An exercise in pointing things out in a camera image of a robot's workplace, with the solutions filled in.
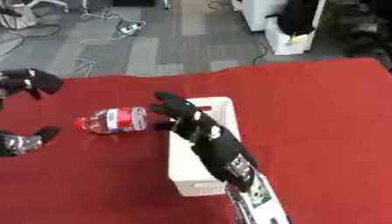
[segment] table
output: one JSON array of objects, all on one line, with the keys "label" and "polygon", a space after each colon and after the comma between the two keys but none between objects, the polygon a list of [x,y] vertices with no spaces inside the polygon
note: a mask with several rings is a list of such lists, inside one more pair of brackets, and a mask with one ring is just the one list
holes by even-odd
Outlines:
[{"label": "table", "polygon": [[73,125],[98,109],[147,106],[155,90],[232,98],[242,141],[295,223],[392,223],[392,79],[371,59],[75,78],[39,102],[11,97],[0,129],[62,131],[39,151],[0,158],[2,222],[233,223],[225,196],[179,196],[167,133],[97,136]]}]

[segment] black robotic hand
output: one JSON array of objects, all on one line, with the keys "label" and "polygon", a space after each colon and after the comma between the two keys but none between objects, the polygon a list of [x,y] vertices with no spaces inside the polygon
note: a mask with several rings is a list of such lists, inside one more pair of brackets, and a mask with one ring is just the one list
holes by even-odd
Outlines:
[{"label": "black robotic hand", "polygon": [[41,99],[39,90],[53,95],[61,89],[61,86],[62,80],[56,75],[38,69],[28,68],[0,72],[0,98],[3,99],[7,95],[26,91],[36,100],[39,100]]},{"label": "black robotic hand", "polygon": [[150,109],[172,118],[158,123],[158,130],[174,131],[192,142],[192,150],[218,180],[227,181],[242,192],[252,186],[256,161],[228,129],[179,95],[158,91],[155,97],[163,104],[153,104]]},{"label": "black robotic hand", "polygon": [[31,136],[0,130],[0,157],[15,157],[48,144],[59,134],[56,127],[44,127]]}]

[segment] gray carpet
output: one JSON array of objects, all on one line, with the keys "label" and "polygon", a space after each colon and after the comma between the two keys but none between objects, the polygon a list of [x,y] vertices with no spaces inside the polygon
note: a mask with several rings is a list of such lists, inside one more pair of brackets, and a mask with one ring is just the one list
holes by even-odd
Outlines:
[{"label": "gray carpet", "polygon": [[[267,45],[263,35],[250,35],[242,16],[228,6],[215,5],[219,9],[212,10],[207,7],[208,0],[171,3],[172,10],[164,10],[161,3],[154,8],[112,8],[111,12],[147,23],[137,36],[120,40],[105,40],[116,36],[117,19],[83,20],[78,10],[63,14],[56,6],[43,4],[35,9],[45,14],[42,23],[61,25],[62,32],[50,38],[27,39],[16,51],[0,58],[0,68],[36,67],[60,77],[82,77],[86,71],[74,73],[81,63],[74,58],[82,58],[95,62],[93,76],[193,74],[251,65],[253,58],[264,51],[259,43]],[[105,6],[102,0],[91,4],[94,14],[101,14]],[[4,31],[0,36],[8,37]],[[78,47],[84,39],[101,40]],[[0,45],[0,51],[14,45]],[[340,45],[320,33],[307,54],[275,56],[269,51],[258,63],[325,60],[340,58],[341,54]]]}]

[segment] white plastic basket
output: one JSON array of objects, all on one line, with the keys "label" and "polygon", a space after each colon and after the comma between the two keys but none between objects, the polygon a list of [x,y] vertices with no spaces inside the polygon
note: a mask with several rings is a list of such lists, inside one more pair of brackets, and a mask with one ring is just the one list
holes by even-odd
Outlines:
[{"label": "white plastic basket", "polygon": [[[241,140],[235,108],[230,98],[209,97],[188,101],[199,108],[209,108],[205,112]],[[208,172],[199,157],[193,153],[191,144],[173,132],[170,133],[169,140],[169,178],[183,196],[225,193],[225,184]]]}]

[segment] plastic water bottle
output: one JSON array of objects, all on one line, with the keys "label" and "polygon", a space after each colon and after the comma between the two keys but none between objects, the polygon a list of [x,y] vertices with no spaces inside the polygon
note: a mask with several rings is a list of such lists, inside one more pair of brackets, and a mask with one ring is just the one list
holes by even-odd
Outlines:
[{"label": "plastic water bottle", "polygon": [[145,108],[109,108],[93,113],[90,117],[77,118],[76,126],[98,134],[139,131],[147,128]]}]

